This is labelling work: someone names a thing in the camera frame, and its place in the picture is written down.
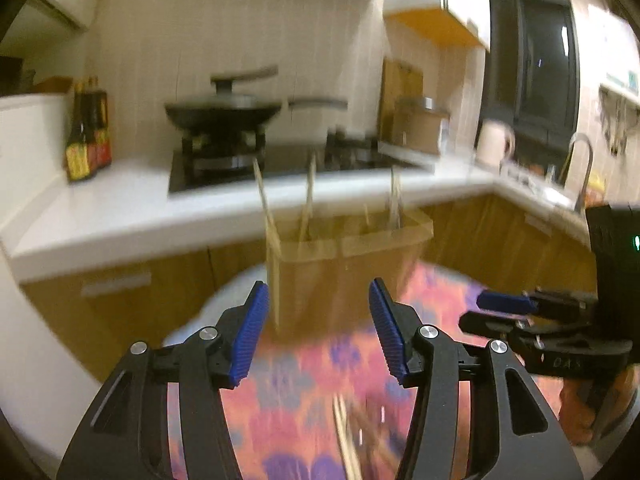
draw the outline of bottle label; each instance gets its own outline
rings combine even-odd
[[[70,180],[81,180],[91,175],[89,149],[86,144],[71,144],[66,148],[66,167]]]
[[[108,166],[111,163],[111,145],[109,142],[109,134],[106,129],[96,130],[95,144],[98,168]]]
[[[98,149],[95,142],[87,145],[86,157],[89,161],[89,172],[95,173],[98,170]]]
[[[102,124],[105,126],[109,124],[109,119],[107,117],[107,98],[104,96],[100,99],[100,111],[102,113]]]

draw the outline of pan handle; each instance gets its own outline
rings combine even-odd
[[[211,84],[216,86],[217,92],[231,92],[235,82],[255,81],[278,75],[278,66],[269,65],[250,72],[228,72],[211,76]]]
[[[349,107],[349,103],[346,99],[340,99],[337,97],[325,97],[325,96],[304,96],[304,97],[290,97],[287,100],[290,110],[297,108],[336,108],[338,110],[346,110]]]

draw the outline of cutting board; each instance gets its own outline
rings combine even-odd
[[[382,63],[382,85],[378,106],[378,137],[391,142],[396,101],[400,96],[422,95],[422,70],[403,61],[385,57]]]

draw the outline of faucet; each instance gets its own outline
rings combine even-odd
[[[584,142],[586,142],[587,146],[589,147],[589,163],[587,164],[587,173],[584,175],[584,182],[582,183],[582,190],[580,190],[578,198],[575,200],[574,211],[576,213],[581,213],[582,209],[584,208],[584,201],[585,201],[585,198],[586,198],[586,195],[587,195],[587,185],[589,183],[589,176],[591,174],[591,167],[593,166],[593,145],[592,145],[589,137],[587,137],[586,134],[579,134],[577,132],[574,134],[574,136],[569,141],[569,152],[573,153],[574,145],[579,140],[583,140]]]

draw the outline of wooden chopstick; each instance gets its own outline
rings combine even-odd
[[[338,437],[338,446],[342,455],[346,480],[362,480],[360,461],[353,444],[353,435],[348,425],[347,411],[343,396],[334,396],[334,420],[335,433]]]
[[[302,243],[309,229],[309,219],[311,218],[312,203],[314,199],[314,183],[316,181],[316,152],[311,155],[311,162],[306,173],[306,202],[302,208],[302,221],[300,222],[300,233],[298,242]]]
[[[396,167],[391,167],[391,204],[389,206],[389,229],[401,228],[400,178]]]
[[[372,452],[377,453],[380,460],[382,460],[391,471],[398,471],[400,465],[398,457],[391,451],[386,440],[381,437],[380,432],[373,427],[369,417],[355,403],[352,403],[350,406],[350,415],[356,419],[359,427],[367,435],[367,439],[373,443]]]
[[[258,159],[254,158],[254,177],[255,181],[258,183],[258,192],[260,193],[260,200],[262,201],[262,209],[264,211],[265,216],[267,217],[267,222],[270,224],[271,228],[276,229],[276,222],[271,215],[271,211],[269,211],[269,207],[267,206],[267,197],[264,193],[264,182],[262,180],[262,172],[260,171],[260,165],[258,164]]]

